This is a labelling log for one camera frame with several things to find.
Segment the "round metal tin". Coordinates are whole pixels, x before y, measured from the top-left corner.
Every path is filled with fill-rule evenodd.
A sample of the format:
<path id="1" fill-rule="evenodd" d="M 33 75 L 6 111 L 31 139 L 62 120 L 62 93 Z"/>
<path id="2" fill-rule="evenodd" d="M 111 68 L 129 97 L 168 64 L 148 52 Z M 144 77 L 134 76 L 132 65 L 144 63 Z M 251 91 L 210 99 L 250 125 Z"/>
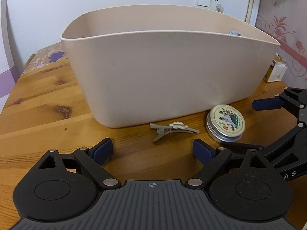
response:
<path id="1" fill-rule="evenodd" d="M 206 130 L 217 142 L 236 142 L 243 136 L 245 128 L 243 115 L 230 105 L 217 105 L 206 117 Z"/>

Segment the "grey hair clip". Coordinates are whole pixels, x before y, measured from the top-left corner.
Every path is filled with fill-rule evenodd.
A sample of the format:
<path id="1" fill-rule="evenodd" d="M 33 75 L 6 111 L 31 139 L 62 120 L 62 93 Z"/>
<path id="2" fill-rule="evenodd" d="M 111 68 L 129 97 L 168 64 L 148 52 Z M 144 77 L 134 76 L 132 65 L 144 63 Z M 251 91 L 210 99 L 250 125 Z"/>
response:
<path id="1" fill-rule="evenodd" d="M 154 138 L 153 142 L 157 142 L 164 136 L 171 133 L 200 133 L 199 130 L 189 128 L 186 124 L 182 122 L 173 122 L 163 126 L 150 123 L 150 128 L 155 129 L 157 131 L 157 136 Z"/>

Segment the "gold tissue box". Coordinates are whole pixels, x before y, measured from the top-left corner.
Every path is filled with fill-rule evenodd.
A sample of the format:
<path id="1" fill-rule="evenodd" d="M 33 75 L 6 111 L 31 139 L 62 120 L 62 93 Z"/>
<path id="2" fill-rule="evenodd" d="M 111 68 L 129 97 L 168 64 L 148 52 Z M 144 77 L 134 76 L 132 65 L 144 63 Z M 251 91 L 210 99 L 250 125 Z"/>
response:
<path id="1" fill-rule="evenodd" d="M 267 83 L 281 81 L 284 77 L 285 72 L 287 71 L 288 67 L 285 64 L 282 57 L 276 53 L 268 71 L 266 72 L 263 80 Z"/>

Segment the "beige plastic storage bin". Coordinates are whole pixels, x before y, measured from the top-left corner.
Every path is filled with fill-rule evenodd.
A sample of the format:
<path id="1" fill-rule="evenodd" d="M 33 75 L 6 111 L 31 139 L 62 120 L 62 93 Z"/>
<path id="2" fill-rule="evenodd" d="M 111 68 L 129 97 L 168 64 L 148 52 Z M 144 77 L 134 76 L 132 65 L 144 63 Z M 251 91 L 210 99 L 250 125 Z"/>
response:
<path id="1" fill-rule="evenodd" d="M 280 46 L 227 14 L 175 5 L 87 12 L 60 39 L 93 117 L 109 128 L 245 99 Z"/>

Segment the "purple white headboard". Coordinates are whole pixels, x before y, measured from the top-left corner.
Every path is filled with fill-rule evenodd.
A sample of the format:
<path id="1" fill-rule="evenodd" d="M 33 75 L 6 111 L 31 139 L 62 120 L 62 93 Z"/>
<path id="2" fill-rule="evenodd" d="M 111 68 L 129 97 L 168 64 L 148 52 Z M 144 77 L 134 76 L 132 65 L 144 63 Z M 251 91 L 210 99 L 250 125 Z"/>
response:
<path id="1" fill-rule="evenodd" d="M 1 0 L 1 111 L 20 77 L 20 72 L 15 66 L 9 44 L 7 0 Z"/>

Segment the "white wall switch socket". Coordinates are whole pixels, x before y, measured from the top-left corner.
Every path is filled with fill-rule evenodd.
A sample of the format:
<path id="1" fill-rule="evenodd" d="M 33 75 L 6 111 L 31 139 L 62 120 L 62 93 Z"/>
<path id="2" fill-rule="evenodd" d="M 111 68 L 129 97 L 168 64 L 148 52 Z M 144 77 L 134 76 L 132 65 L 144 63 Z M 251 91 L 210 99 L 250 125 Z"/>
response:
<path id="1" fill-rule="evenodd" d="M 223 13 L 226 7 L 226 0 L 195 0 L 195 6 Z"/>

